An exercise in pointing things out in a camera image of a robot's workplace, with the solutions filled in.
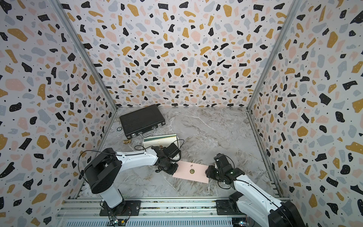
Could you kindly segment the pink envelope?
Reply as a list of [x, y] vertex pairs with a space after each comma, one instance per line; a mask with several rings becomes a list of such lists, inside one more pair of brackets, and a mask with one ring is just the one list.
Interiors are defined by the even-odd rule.
[[185, 161], [177, 162], [178, 168], [173, 174], [174, 178], [190, 180], [200, 183], [209, 183], [209, 178], [206, 176], [207, 165], [190, 163]]

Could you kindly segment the light green envelope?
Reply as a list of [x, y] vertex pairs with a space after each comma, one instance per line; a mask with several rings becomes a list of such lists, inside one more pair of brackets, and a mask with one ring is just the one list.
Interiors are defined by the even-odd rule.
[[159, 139], [168, 139], [168, 138], [177, 138], [176, 134], [167, 134], [167, 135], [156, 135], [146, 137], [145, 140], [159, 140]]

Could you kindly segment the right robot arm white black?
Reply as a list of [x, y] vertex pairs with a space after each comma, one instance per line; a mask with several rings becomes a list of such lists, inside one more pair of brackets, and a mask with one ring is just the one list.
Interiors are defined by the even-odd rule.
[[219, 215], [245, 214], [262, 227], [304, 227], [301, 215], [291, 201], [281, 201], [257, 186], [241, 169], [218, 153], [215, 165], [209, 165], [206, 177], [235, 190], [228, 200], [216, 202]]

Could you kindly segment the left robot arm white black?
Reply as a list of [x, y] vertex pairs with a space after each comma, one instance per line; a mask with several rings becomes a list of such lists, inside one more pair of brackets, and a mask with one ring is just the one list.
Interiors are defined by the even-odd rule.
[[97, 151], [96, 156], [84, 169], [84, 177], [91, 192], [98, 194], [104, 201], [103, 208], [108, 212], [120, 213], [126, 205], [121, 192], [114, 185], [120, 172], [142, 166], [155, 166], [156, 172], [164, 171], [173, 175], [181, 151], [175, 143], [168, 147], [149, 146], [133, 152], [116, 152], [113, 148]]

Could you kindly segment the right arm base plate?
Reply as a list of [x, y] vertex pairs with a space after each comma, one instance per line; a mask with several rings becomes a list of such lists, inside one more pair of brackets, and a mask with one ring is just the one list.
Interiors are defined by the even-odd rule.
[[229, 200], [216, 200], [217, 215], [241, 215], [242, 213]]

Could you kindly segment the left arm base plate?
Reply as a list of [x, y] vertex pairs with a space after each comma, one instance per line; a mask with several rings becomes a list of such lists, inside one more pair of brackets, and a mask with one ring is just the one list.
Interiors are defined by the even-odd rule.
[[114, 208], [110, 208], [107, 202], [104, 201], [99, 215], [101, 217], [138, 216], [140, 211], [140, 206], [141, 206], [141, 201], [131, 200], [131, 201], [122, 201]]

